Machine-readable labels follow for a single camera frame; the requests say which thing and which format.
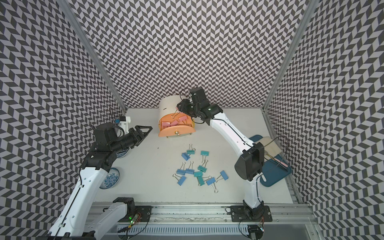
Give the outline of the blue patterned bowl far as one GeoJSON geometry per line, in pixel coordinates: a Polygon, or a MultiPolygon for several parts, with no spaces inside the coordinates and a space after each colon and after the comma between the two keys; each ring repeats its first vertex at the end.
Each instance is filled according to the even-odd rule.
{"type": "Polygon", "coordinates": [[[123,151],[117,153],[117,158],[123,158],[124,156],[127,155],[128,151],[129,151],[129,149],[126,149],[126,150],[123,150],[123,151]]]}

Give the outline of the pink binder clip bottom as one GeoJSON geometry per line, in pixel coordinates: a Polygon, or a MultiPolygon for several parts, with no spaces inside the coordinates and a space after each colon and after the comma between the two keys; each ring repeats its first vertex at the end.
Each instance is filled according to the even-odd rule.
{"type": "Polygon", "coordinates": [[[180,122],[184,122],[184,121],[187,121],[187,120],[188,120],[187,116],[182,116],[182,117],[179,118],[180,122]]]}

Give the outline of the beige cloth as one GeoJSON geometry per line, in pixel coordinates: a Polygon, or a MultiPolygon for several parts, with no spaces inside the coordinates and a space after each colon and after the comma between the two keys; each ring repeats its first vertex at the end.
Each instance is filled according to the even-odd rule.
{"type": "Polygon", "coordinates": [[[258,141],[258,143],[261,143],[265,147],[265,157],[268,159],[270,159],[271,157],[276,157],[277,155],[283,152],[281,148],[270,137],[263,137],[258,141]]]}

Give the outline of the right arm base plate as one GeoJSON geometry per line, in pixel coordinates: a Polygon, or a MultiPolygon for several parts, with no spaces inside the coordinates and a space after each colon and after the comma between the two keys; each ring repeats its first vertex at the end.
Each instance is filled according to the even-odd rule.
{"type": "Polygon", "coordinates": [[[270,207],[266,205],[259,205],[255,209],[250,209],[247,206],[230,206],[229,209],[232,222],[260,222],[264,220],[265,223],[270,223],[273,221],[270,207]]]}

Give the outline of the pink binder clip top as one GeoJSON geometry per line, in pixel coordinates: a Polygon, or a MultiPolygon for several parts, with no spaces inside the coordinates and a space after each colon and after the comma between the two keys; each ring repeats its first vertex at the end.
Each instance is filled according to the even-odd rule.
{"type": "Polygon", "coordinates": [[[179,113],[180,113],[180,111],[179,111],[179,110],[176,110],[176,111],[171,115],[171,118],[174,119],[179,113]]]}

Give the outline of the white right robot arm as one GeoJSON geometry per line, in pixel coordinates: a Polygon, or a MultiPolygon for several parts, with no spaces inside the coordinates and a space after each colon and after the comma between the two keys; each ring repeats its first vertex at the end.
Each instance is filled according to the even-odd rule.
{"type": "Polygon", "coordinates": [[[219,105],[210,103],[203,88],[192,88],[189,90],[189,95],[189,99],[184,98],[177,104],[178,111],[191,118],[202,120],[218,131],[230,144],[238,157],[235,163],[235,171],[244,180],[245,207],[250,211],[263,207],[260,181],[265,161],[264,145],[261,143],[256,144],[242,134],[219,105]]]}

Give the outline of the white round drawer cabinet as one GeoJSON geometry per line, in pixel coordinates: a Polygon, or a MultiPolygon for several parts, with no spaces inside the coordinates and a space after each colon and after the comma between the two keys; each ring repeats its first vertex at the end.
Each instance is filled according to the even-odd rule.
{"type": "Polygon", "coordinates": [[[181,102],[179,95],[177,96],[168,96],[163,98],[159,103],[159,117],[162,118],[169,114],[178,113],[179,110],[177,105],[181,102]]]}

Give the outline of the teal cutting board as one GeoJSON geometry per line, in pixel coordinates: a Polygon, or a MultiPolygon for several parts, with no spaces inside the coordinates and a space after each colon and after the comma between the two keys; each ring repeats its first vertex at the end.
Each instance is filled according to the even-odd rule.
{"type": "MultiPolygon", "coordinates": [[[[255,135],[250,137],[250,140],[257,144],[262,138],[263,136],[261,135],[255,135]]],[[[270,159],[264,156],[264,160],[264,176],[261,179],[261,184],[264,187],[271,187],[292,173],[292,167],[286,160],[283,159],[283,153],[277,155],[276,157],[271,157],[270,159]]]]}

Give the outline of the blue patterned bowl near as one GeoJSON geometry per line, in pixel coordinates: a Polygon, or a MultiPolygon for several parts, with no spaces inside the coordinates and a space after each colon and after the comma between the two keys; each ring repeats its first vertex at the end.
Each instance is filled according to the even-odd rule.
{"type": "Polygon", "coordinates": [[[111,168],[109,174],[105,177],[100,185],[100,189],[107,190],[114,187],[120,179],[120,171],[116,168],[111,168]]]}

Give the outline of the blue binder clip upper left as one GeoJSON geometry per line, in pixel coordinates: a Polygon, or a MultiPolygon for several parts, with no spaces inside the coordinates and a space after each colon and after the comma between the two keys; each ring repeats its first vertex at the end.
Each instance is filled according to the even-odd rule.
{"type": "Polygon", "coordinates": [[[182,157],[185,161],[188,161],[190,159],[190,155],[188,155],[187,153],[182,153],[182,157]]]}

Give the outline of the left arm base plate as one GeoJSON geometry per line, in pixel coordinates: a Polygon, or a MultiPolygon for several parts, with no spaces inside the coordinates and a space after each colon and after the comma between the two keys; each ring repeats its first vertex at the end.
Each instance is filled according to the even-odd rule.
{"type": "Polygon", "coordinates": [[[130,211],[126,214],[119,223],[128,223],[131,222],[135,215],[139,216],[139,220],[141,223],[148,223],[152,216],[152,206],[137,206],[134,211],[130,211]]]}

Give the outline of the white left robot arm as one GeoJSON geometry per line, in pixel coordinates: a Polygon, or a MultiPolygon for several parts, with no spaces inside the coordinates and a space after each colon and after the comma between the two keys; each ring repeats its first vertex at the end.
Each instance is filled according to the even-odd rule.
{"type": "Polygon", "coordinates": [[[133,198],[120,197],[90,224],[86,223],[102,182],[117,154],[139,146],[152,131],[151,126],[135,126],[118,136],[119,126],[106,123],[94,128],[95,142],[80,167],[79,179],[55,223],[43,240],[100,240],[121,219],[135,212],[133,198]]]}

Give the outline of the blue patterned bowl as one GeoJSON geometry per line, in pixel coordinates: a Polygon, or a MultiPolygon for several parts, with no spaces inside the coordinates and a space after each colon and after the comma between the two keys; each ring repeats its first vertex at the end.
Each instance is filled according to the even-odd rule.
{"type": "Polygon", "coordinates": [[[124,156],[127,155],[128,151],[129,151],[129,149],[126,149],[126,150],[123,150],[123,151],[117,153],[117,158],[123,158],[124,156]]]}
{"type": "Polygon", "coordinates": [[[109,174],[105,177],[100,185],[100,189],[107,190],[114,187],[120,179],[120,171],[116,168],[111,168],[109,174]]]}

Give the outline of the blue binder clip right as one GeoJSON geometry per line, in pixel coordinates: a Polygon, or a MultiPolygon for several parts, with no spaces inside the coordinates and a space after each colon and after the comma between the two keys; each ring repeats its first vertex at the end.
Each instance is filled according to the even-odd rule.
{"type": "Polygon", "coordinates": [[[216,178],[216,182],[219,182],[220,180],[226,181],[228,179],[229,179],[229,177],[228,177],[227,173],[225,171],[221,171],[220,175],[216,178]]]}

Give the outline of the green binder clip middle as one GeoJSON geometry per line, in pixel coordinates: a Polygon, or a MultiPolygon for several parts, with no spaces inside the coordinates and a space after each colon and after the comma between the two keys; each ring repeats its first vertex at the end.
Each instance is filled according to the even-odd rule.
{"type": "Polygon", "coordinates": [[[205,173],[207,171],[207,168],[206,168],[206,165],[207,165],[207,161],[204,161],[201,165],[198,166],[198,170],[205,173]]]}

